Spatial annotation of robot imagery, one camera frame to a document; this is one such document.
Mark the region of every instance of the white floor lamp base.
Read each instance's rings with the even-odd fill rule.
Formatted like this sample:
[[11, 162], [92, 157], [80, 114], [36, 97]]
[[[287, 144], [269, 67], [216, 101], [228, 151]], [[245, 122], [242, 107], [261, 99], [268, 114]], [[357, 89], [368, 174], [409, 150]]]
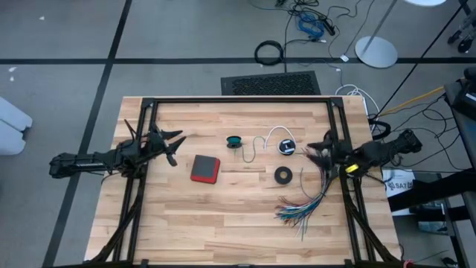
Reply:
[[370, 36], [362, 37], [356, 43], [356, 55], [363, 63], [375, 68], [388, 68], [396, 63], [398, 54], [393, 44], [377, 36], [362, 53], [369, 39]]

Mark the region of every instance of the yellow cable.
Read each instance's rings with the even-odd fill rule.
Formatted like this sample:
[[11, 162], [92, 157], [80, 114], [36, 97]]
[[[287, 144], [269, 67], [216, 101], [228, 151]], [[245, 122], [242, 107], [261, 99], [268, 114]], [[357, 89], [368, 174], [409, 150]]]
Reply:
[[437, 89], [433, 89], [433, 90], [431, 90], [431, 91], [428, 92], [428, 93], [425, 93], [425, 94], [423, 94], [423, 95], [421, 95], [421, 96], [412, 98], [411, 100], [408, 100], [408, 101], [406, 101], [406, 102], [404, 102], [404, 103], [402, 103], [402, 104], [400, 104], [400, 105], [398, 105], [398, 106], [396, 106], [396, 107], [394, 107], [394, 108], [392, 108], [392, 109], [387, 110], [386, 112], [381, 113], [381, 114], [379, 115], [379, 117], [384, 116], [384, 115], [387, 115], [387, 114], [389, 114], [389, 113], [391, 113], [391, 112], [393, 112], [393, 111], [395, 111], [395, 110], [398, 110], [398, 109], [400, 109], [400, 108], [402, 108], [402, 107], [404, 107], [404, 106], [407, 106], [407, 105], [410, 104], [410, 103], [413, 103], [413, 102], [415, 102], [415, 101], [417, 101], [417, 100], [421, 100], [421, 99], [423, 99], [423, 98], [426, 98], [426, 97], [428, 97], [429, 95], [435, 94], [435, 93], [440, 92], [440, 91], [442, 91], [442, 90], [443, 90], [443, 87], [442, 87], [442, 86], [439, 87], [439, 88], [437, 88]]

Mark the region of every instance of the white cable bundle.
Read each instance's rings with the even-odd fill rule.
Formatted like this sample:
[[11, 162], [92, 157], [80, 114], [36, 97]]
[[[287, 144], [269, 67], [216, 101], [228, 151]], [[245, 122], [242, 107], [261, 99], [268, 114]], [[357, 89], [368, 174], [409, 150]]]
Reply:
[[357, 87], [356, 85], [353, 85], [353, 84], [347, 84], [347, 85], [343, 85], [341, 87], [339, 87], [337, 90], [335, 90], [335, 94], [336, 95], [339, 95], [339, 92], [343, 89], [343, 88], [346, 88], [346, 87], [353, 87], [354, 89], [349, 91], [347, 93], [347, 96], [362, 96], [362, 98], [364, 99], [364, 108], [365, 108], [365, 114], [369, 115], [369, 111], [367, 109], [367, 101], [365, 100], [365, 96], [367, 96], [372, 102], [373, 102], [373, 105], [375, 105], [375, 108], [377, 108], [377, 113], [380, 112], [380, 108], [379, 106], [377, 105], [377, 102], [374, 101], [374, 99], [372, 98], [372, 96], [370, 96], [368, 93], [366, 93], [366, 91], [364, 91], [363, 89], [360, 89], [359, 87]]

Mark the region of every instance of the black metal frame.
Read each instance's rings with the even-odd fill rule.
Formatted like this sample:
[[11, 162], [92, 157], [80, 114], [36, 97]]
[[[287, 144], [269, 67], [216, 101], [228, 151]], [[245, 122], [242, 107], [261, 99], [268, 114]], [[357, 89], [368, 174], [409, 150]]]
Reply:
[[[329, 125], [331, 129], [331, 135], [333, 136], [334, 142], [345, 143], [348, 146], [352, 146], [350, 140], [350, 133], [347, 126], [347, 118], [344, 111], [344, 102], [342, 97], [210, 97], [210, 98], [144, 98], [141, 104], [141, 112], [138, 119], [137, 134], [138, 137], [141, 137], [141, 133], [144, 128], [144, 122], [146, 117], [146, 112], [148, 108], [151, 108], [151, 116], [149, 121], [149, 129], [152, 127], [152, 124], [155, 122], [158, 105], [160, 103], [324, 103], [327, 105], [327, 112], [329, 116]], [[339, 112], [339, 118], [341, 120], [341, 126], [343, 130], [344, 137], [339, 140], [337, 124], [335, 121], [335, 114], [333, 107], [336, 107]], [[144, 165], [144, 174], [140, 178], [127, 178], [126, 189], [124, 192], [123, 205], [120, 213], [120, 224], [116, 232], [112, 235], [110, 241], [103, 248], [101, 253], [93, 258], [90, 261], [86, 261], [84, 264], [66, 266], [69, 268], [73, 267], [157, 267], [157, 268], [197, 268], [205, 267], [202, 265], [149, 265], [148, 260], [143, 260], [140, 265], [134, 265], [134, 254], [135, 246], [138, 237], [138, 227], [141, 220], [141, 207], [144, 200], [145, 192], [145, 182], [147, 179], [147, 168], [148, 165]], [[134, 204], [128, 210], [129, 203], [132, 196], [132, 188], [134, 179], [139, 179], [139, 186], [137, 191], [137, 196], [135, 198]], [[262, 268], [291, 268], [291, 267], [300, 267], [300, 268], [310, 268], [310, 267], [329, 267], [329, 268], [351, 268], [351, 267], [402, 267], [403, 262], [393, 257], [392, 254], [383, 246], [382, 242], [377, 238], [372, 229], [368, 226], [367, 223], [367, 214], [365, 211], [364, 198], [361, 192], [360, 184], [357, 183], [356, 179], [352, 179], [356, 204], [350, 196], [349, 187], [347, 184], [347, 176], [341, 174], [341, 187], [342, 187], [342, 197], [344, 199], [344, 206], [346, 208], [347, 215], [347, 224], [350, 233], [350, 243], [353, 250], [354, 264], [351, 260], [344, 260], [342, 265], [273, 265], [273, 266], [259, 266], [259, 265], [213, 265], [213, 268], [230, 268], [230, 267], [262, 267]], [[129, 239], [129, 246], [126, 254], [126, 260], [120, 260], [120, 252], [123, 245], [123, 234], [132, 221], [131, 235]], [[368, 261], [364, 261], [361, 258], [360, 249], [358, 246], [358, 237], [356, 232], [356, 221], [362, 231], [364, 232], [365, 246], [367, 250]], [[114, 253], [112, 256], [112, 262], [106, 262], [109, 254], [114, 247]], [[377, 262], [375, 256], [375, 250], [380, 254], [384, 262]], [[429, 267], [423, 265], [414, 264], [413, 267]]]

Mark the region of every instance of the wooden tabletop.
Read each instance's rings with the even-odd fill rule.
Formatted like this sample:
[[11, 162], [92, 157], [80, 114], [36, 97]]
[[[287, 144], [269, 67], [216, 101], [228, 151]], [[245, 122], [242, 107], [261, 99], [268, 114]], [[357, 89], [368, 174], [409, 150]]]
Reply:
[[[358, 147], [371, 140], [362, 99], [343, 99], [352, 143]], [[113, 147], [129, 138], [124, 119], [137, 125], [141, 100], [123, 99]], [[241, 149], [235, 152], [226, 147], [226, 137], [241, 136], [245, 158], [250, 160], [253, 138], [266, 137], [278, 125], [289, 128], [297, 148], [322, 141], [329, 129], [325, 104], [161, 103], [157, 125], [165, 131], [183, 130], [187, 139], [177, 151], [177, 167], [169, 166], [164, 156], [149, 164], [135, 263], [143, 258], [151, 264], [343, 264], [345, 258], [352, 259], [339, 183], [332, 185], [315, 209], [303, 240], [296, 237], [298, 228], [284, 226], [275, 218], [279, 197], [297, 203], [308, 200], [300, 187], [301, 170], [307, 194], [315, 195], [321, 187], [318, 169], [306, 157], [277, 152], [277, 143], [289, 138], [285, 130], [273, 132], [266, 150], [257, 139], [257, 155], [251, 164], [244, 163]], [[221, 160], [215, 185], [190, 180], [197, 154]], [[288, 185], [274, 181], [279, 166], [292, 170]], [[119, 175], [103, 183], [85, 259], [94, 257], [118, 226], [125, 185]], [[384, 186], [363, 178], [362, 191], [370, 226], [399, 258]], [[358, 233], [365, 258], [360, 229]], [[126, 234], [123, 250], [128, 238]]]

